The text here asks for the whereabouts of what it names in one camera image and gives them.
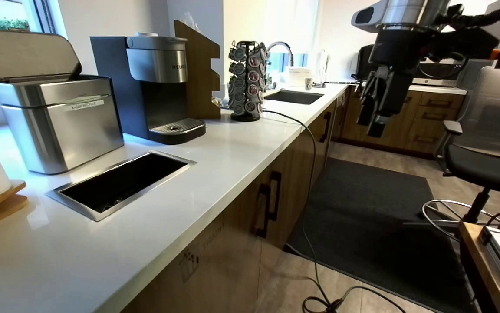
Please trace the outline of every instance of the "sink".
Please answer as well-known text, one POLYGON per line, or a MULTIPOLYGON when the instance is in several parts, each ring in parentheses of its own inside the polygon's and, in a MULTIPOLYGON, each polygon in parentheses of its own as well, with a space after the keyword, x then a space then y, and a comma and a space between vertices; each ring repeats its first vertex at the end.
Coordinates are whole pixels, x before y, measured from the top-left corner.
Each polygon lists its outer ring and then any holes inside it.
POLYGON ((313 94, 313 92, 299 92, 299 91, 278 91, 270 96, 264 96, 264 99, 273 101, 284 101, 284 103, 297 103, 297 105, 313 105, 317 99, 320 99, 323 94, 313 94))
POLYGON ((193 162, 148 153, 91 179, 56 188, 49 197, 89 219, 103 221, 190 164, 193 162))

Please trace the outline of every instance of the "chair armrest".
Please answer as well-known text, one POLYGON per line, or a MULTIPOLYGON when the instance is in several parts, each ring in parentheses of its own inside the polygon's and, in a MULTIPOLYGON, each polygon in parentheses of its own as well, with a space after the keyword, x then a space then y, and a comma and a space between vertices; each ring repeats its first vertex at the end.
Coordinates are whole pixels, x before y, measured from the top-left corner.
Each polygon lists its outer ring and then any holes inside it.
POLYGON ((445 131, 455 136, 462 134, 462 126, 459 120, 443 120, 445 131))

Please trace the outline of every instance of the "coffee maker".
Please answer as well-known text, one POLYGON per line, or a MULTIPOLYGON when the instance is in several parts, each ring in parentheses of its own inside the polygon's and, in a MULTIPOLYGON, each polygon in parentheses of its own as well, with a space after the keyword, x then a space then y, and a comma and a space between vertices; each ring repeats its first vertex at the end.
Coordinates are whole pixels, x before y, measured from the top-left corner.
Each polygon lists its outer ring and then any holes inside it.
POLYGON ((124 132, 178 145, 205 134, 188 117, 186 40, 139 33, 91 37, 99 75, 110 77, 124 132))

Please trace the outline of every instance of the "canister lid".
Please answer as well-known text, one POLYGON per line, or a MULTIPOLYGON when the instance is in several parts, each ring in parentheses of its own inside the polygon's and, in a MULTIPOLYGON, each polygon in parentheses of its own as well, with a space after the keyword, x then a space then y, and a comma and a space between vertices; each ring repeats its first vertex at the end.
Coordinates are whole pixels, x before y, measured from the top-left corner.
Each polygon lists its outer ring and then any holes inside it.
POLYGON ((129 49, 146 49, 146 51, 185 51, 186 39, 179 37, 160 37, 159 33, 138 33, 127 37, 129 49))
POLYGON ((80 72, 65 37, 0 30, 0 82, 72 79, 80 72))

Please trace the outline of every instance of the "white countertop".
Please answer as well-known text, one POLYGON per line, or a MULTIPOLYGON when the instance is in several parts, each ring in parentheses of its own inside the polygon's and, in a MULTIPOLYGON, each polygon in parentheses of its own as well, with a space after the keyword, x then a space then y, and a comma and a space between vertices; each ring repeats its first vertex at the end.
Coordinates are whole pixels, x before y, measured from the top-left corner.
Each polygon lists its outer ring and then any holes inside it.
POLYGON ((433 92, 433 94, 457 94, 457 96, 466 96, 466 89, 459 87, 447 87, 447 86, 410 86, 409 91, 417 91, 417 92, 433 92))
MULTIPOLYGON (((311 124, 346 86, 313 92, 311 106, 264 101, 311 124)), ((0 162, 27 181, 27 209, 0 221, 0 312, 119 312, 212 223, 299 134, 278 115, 257 122, 207 122, 207 134, 165 146, 126 136, 126 146, 60 176, 25 169, 13 134, 0 127, 0 162), (101 223, 47 197, 58 186, 91 178, 148 152, 197 162, 101 223)))

